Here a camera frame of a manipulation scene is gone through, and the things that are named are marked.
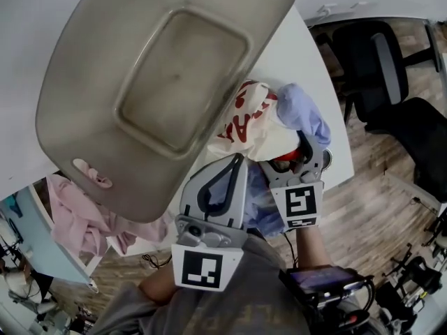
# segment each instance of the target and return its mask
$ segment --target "pink garment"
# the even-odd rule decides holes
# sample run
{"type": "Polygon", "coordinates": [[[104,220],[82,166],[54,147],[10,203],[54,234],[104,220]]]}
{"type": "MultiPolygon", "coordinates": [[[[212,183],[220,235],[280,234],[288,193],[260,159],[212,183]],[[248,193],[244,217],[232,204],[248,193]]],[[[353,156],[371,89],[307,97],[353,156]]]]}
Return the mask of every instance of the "pink garment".
{"type": "MultiPolygon", "coordinates": [[[[97,172],[92,170],[85,172],[86,175],[96,183],[109,184],[108,179],[98,180],[97,172]]],[[[167,212],[154,222],[135,223],[95,203],[65,177],[50,175],[47,183],[54,221],[52,238],[76,255],[80,251],[104,255],[108,248],[106,237],[115,237],[122,252],[126,253],[136,237],[161,242],[166,236],[171,222],[167,212]]]]}

